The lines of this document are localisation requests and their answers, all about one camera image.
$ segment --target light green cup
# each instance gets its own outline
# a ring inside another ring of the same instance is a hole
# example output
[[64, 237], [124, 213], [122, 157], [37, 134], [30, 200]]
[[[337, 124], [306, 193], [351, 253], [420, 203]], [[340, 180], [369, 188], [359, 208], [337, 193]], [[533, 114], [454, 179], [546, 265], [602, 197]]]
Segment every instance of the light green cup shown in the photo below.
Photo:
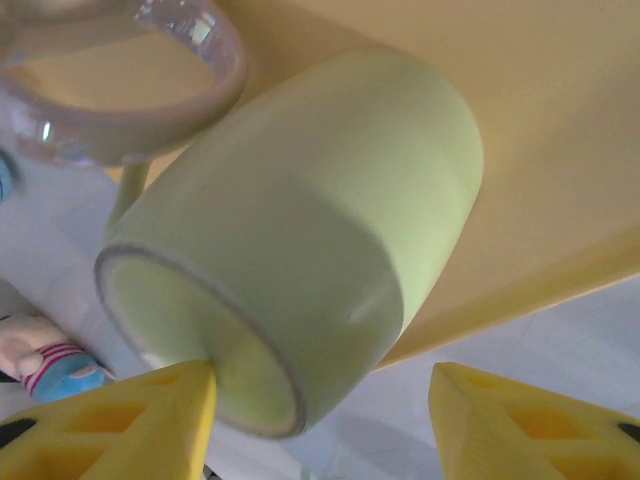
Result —
[[[130, 172], [116, 216], [140, 190]], [[218, 412], [284, 437], [380, 361], [476, 198], [472, 113], [433, 68], [353, 50], [205, 133], [112, 226], [100, 297], [152, 367], [211, 359]]]

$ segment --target clear glass dish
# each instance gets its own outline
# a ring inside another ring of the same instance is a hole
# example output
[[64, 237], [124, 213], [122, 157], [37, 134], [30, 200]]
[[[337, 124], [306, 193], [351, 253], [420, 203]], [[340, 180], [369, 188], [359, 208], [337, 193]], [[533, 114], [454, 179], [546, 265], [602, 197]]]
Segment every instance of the clear glass dish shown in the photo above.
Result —
[[[44, 97], [6, 69], [153, 31], [205, 62], [213, 88], [174, 105], [100, 111]], [[101, 167], [147, 162], [224, 115], [245, 79], [240, 38], [208, 0], [0, 0], [0, 150], [10, 155]]]

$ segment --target cup rim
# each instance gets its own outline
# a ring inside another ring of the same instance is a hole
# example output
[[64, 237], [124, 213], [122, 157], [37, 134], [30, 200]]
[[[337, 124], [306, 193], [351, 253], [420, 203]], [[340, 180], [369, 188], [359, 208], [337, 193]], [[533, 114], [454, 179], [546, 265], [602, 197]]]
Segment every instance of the cup rim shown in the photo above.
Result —
[[127, 327], [125, 322], [123, 322], [118, 315], [116, 315], [116, 313], [111, 309], [109, 302], [107, 302], [106, 300], [106, 292], [108, 288], [107, 271], [110, 268], [113, 268], [115, 262], [120, 262], [125, 259], [143, 259], [145, 261], [160, 265], [161, 267], [164, 267], [172, 271], [173, 273], [177, 273], [187, 278], [189, 281], [194, 282], [200, 288], [213, 296], [216, 300], [220, 301], [226, 308], [232, 311], [239, 319], [239, 321], [242, 322], [242, 324], [262, 342], [267, 351], [272, 355], [275, 363], [280, 368], [290, 387], [289, 393], [294, 403], [293, 419], [290, 423], [290, 426], [281, 431], [273, 430], [270, 432], [266, 432], [264, 430], [251, 428], [248, 425], [234, 422], [224, 415], [220, 415], [220, 419], [225, 424], [244, 433], [269, 439], [289, 438], [305, 431], [308, 420], [309, 407], [302, 388], [299, 382], [296, 380], [293, 368], [287, 362], [287, 360], [284, 358], [275, 344], [260, 329], [259, 322], [255, 319], [255, 317], [250, 312], [248, 312], [246, 308], [243, 308], [239, 301], [234, 300], [233, 295], [226, 292], [226, 289], [222, 286], [221, 282], [204, 278], [203, 276], [199, 275], [194, 270], [184, 266], [180, 262], [158, 252], [153, 247], [130, 242], [112, 243], [100, 252], [94, 265], [94, 281], [98, 299], [104, 311], [106, 312], [107, 318], [109, 318], [111, 324], [116, 328], [120, 336], [147, 367], [155, 370], [166, 365], [154, 365], [153, 362], [150, 361], [150, 356], [144, 355], [144, 352], [152, 352], [149, 352], [149, 350], [144, 346], [139, 337], [136, 336]]

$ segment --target yellow table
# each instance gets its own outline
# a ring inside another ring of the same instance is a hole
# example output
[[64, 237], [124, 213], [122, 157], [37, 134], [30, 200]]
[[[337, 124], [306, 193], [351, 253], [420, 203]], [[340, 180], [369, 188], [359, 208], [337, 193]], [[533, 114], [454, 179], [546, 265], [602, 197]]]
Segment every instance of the yellow table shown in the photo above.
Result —
[[[251, 56], [241, 103], [334, 53], [384, 43], [442, 69], [476, 112], [486, 147], [480, 197], [384, 364], [640, 271], [640, 2], [217, 3]], [[103, 108], [177, 100], [212, 81], [156, 35], [20, 73]], [[156, 161], [151, 179], [175, 155]]]

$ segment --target toy figure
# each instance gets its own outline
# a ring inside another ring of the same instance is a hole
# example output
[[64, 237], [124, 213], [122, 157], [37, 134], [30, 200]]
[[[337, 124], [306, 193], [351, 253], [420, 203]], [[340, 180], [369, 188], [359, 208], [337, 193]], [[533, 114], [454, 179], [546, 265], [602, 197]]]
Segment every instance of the toy figure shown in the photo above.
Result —
[[105, 376], [91, 355], [39, 315], [0, 319], [0, 370], [38, 403], [98, 388]]

